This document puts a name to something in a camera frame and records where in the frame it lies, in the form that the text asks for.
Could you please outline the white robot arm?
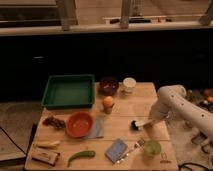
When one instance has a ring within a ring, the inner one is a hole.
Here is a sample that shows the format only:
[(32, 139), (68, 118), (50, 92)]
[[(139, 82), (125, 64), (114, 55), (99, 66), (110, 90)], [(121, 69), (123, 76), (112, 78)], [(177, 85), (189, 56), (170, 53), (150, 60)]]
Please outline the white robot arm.
[(173, 110), (213, 141), (213, 114), (186, 100), (186, 94), (182, 85), (160, 87), (157, 100), (150, 110), (151, 118), (163, 120), (168, 112)]

